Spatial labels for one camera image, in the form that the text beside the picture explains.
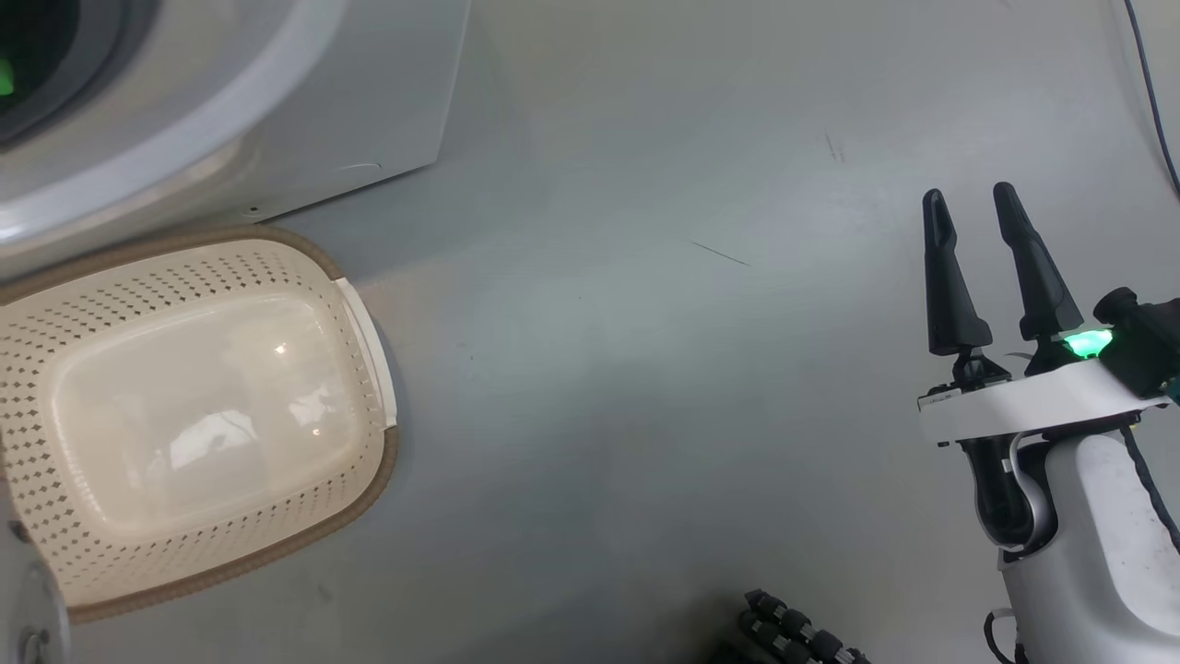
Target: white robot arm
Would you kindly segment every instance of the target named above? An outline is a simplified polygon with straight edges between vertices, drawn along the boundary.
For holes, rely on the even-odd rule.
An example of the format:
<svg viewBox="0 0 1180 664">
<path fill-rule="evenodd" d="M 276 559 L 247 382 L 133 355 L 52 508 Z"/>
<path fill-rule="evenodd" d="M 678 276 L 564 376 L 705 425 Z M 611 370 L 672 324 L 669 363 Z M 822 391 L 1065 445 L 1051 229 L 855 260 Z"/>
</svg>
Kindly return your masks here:
<svg viewBox="0 0 1180 664">
<path fill-rule="evenodd" d="M 1180 396 L 1180 300 L 1139 304 L 1119 288 L 1095 307 L 1108 329 L 1063 338 L 1082 315 L 1015 189 L 999 183 L 995 198 L 1024 300 L 1021 334 L 1037 351 L 1023 380 L 983 356 L 991 330 L 959 271 L 945 200 L 926 193 L 930 351 L 957 361 L 953 382 L 918 400 L 923 434 L 971 464 L 1017 664 L 1180 662 L 1180 531 L 1132 434 L 1141 414 Z"/>
</svg>

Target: green light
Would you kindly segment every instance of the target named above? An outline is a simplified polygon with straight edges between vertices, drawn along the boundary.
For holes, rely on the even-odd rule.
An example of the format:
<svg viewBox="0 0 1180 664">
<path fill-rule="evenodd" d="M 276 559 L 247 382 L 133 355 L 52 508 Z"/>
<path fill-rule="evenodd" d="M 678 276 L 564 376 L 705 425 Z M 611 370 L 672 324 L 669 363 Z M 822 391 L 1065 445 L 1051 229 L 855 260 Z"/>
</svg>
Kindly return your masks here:
<svg viewBox="0 0 1180 664">
<path fill-rule="evenodd" d="M 1089 331 L 1079 331 L 1077 335 L 1066 337 L 1066 343 L 1069 344 L 1069 350 L 1074 351 L 1074 355 L 1077 357 L 1096 357 L 1110 343 L 1110 340 L 1109 329 L 1090 329 Z"/>
<path fill-rule="evenodd" d="M 12 63 L 0 58 L 0 97 L 7 97 L 17 91 L 17 79 L 12 74 Z"/>
</svg>

